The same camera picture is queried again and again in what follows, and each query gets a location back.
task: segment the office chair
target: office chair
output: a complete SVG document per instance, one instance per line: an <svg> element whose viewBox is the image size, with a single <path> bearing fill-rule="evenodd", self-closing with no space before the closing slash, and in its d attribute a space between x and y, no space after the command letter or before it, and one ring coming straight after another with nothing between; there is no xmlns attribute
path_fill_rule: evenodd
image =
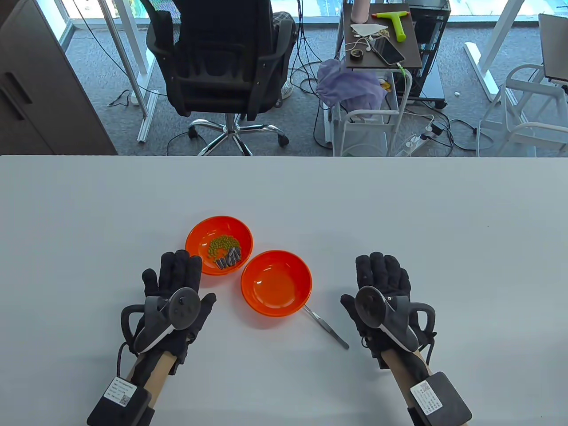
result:
<svg viewBox="0 0 568 426"><path fill-rule="evenodd" d="M258 113L276 104L288 74L293 22L283 20L275 30L270 0L141 2L150 18L146 43L156 56L168 100L177 113L186 117L192 111L225 115L224 124L203 119L191 122L190 138L198 136L196 126L222 133L200 156L229 138L242 155L251 156L242 133L274 132L281 147L289 143L275 126L239 125L241 117L255 120ZM181 22L179 29L174 27L172 14Z"/></svg>

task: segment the cabinet handle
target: cabinet handle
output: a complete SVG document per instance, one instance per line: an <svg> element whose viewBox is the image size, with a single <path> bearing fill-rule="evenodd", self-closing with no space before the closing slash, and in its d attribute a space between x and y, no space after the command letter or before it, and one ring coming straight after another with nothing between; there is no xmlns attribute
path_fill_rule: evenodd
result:
<svg viewBox="0 0 568 426"><path fill-rule="evenodd" d="M18 79L16 78L16 76L10 72L5 73L5 75L8 81L12 83L13 87L16 89L18 94L22 97L24 102L27 104L33 103L30 97L28 96L28 94L26 93L26 91L24 90L24 88L22 87L22 85L20 84L20 82L18 81Z"/></svg>
<svg viewBox="0 0 568 426"><path fill-rule="evenodd" d="M1 88L1 87L0 87L0 98L4 99L6 101L8 108L12 111L12 113L16 117L16 120L18 120L20 122L25 120L25 117L22 115L22 113L20 112L18 107L16 107L16 105L14 105L14 103L12 102L10 97L6 94L4 89Z"/></svg>

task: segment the smartphone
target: smartphone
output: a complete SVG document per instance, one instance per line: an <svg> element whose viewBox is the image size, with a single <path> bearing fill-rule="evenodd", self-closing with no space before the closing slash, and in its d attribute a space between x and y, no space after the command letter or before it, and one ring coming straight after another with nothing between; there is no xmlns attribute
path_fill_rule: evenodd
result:
<svg viewBox="0 0 568 426"><path fill-rule="evenodd" d="M387 65L395 65L404 61L404 56L391 43L387 37L381 37L373 42L373 52Z"/></svg>

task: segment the gray cabinet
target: gray cabinet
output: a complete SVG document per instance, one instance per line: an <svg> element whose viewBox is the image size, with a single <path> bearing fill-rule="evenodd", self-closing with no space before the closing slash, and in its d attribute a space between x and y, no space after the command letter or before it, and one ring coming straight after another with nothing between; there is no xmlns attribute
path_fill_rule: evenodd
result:
<svg viewBox="0 0 568 426"><path fill-rule="evenodd" d="M0 123L0 154L116 154L33 0L0 28Z"/></svg>

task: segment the chrome chair base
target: chrome chair base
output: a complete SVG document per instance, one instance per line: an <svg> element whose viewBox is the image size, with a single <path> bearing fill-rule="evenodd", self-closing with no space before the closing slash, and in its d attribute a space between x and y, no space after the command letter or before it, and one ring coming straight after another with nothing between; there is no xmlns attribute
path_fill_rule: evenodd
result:
<svg viewBox="0 0 568 426"><path fill-rule="evenodd" d="M273 132L278 135L278 145L285 147L289 141L283 131L272 124L253 124L252 126L240 126L240 114L225 114L225 124L214 123L209 120L197 119L193 120L189 125L187 134L191 139L197 137L196 126L207 127L209 129L221 132L221 135L210 142L201 150L198 156L209 155L211 151L217 148L227 139L232 139L239 148L242 155L252 157L252 152L241 139L241 133L257 133L257 132Z"/></svg>

